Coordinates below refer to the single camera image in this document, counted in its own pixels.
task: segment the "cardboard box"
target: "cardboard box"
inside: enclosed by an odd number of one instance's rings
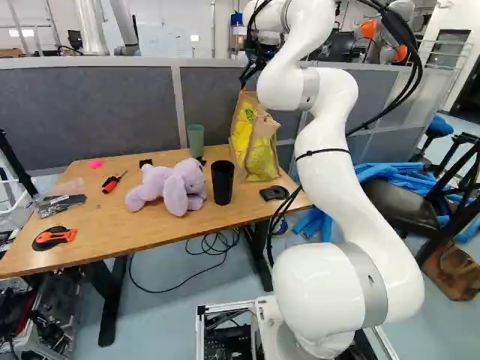
[[[24,56],[23,49],[18,47],[12,49],[0,49],[0,58],[19,58]]]
[[[230,49],[244,50],[246,40],[247,40],[246,35],[231,35],[230,36]]]

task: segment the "table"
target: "table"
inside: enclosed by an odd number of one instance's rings
[[[82,266],[85,276],[104,298],[98,343],[109,346],[115,340],[115,324],[119,309],[122,282],[127,255],[181,240],[214,233],[219,230],[255,223],[246,239],[253,264],[265,291],[272,291],[272,278],[263,256],[269,219],[280,205],[279,200],[265,202],[259,190],[281,185],[293,192],[297,185],[283,171],[281,177],[270,182],[246,182],[235,178],[232,202],[219,206],[213,201],[210,165],[216,160],[231,160],[228,145],[205,147],[206,190],[208,198],[199,211],[189,211],[184,217],[170,214],[161,200],[149,203],[137,213],[125,206],[125,194],[141,182],[139,161],[152,159],[155,166],[173,167],[189,158],[188,149],[105,157],[100,169],[90,169],[88,160],[74,161],[58,183],[82,178],[87,202],[67,211],[40,219],[32,216],[16,237],[13,246],[0,261],[0,278],[20,277]],[[127,174],[109,194],[101,192],[104,181],[113,175]],[[300,192],[290,211],[306,209],[311,202]],[[60,244],[48,251],[32,250],[34,238],[45,229],[63,225],[78,229],[74,242]],[[110,271],[104,259],[115,257]]]

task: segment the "red screwdriver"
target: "red screwdriver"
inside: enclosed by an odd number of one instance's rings
[[[102,185],[102,193],[111,193],[113,189],[115,189],[115,186],[117,186],[117,184],[120,182],[120,180],[122,180],[123,175],[125,175],[126,173],[128,173],[128,170],[125,170],[125,172],[120,176],[110,176]]]

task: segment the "plush toy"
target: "plush toy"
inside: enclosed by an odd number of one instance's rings
[[[193,158],[180,161],[175,167],[142,166],[142,184],[127,193],[125,203],[131,212],[138,212],[147,201],[163,197],[169,212],[183,216],[187,210],[199,210],[207,197],[202,164]]]

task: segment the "brown paper bag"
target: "brown paper bag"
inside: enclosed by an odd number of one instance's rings
[[[432,253],[423,270],[451,300],[469,301],[480,292],[480,265],[452,240]]]
[[[229,144],[237,174],[249,182],[280,176],[276,132],[280,127],[254,92],[241,92],[233,114]]]

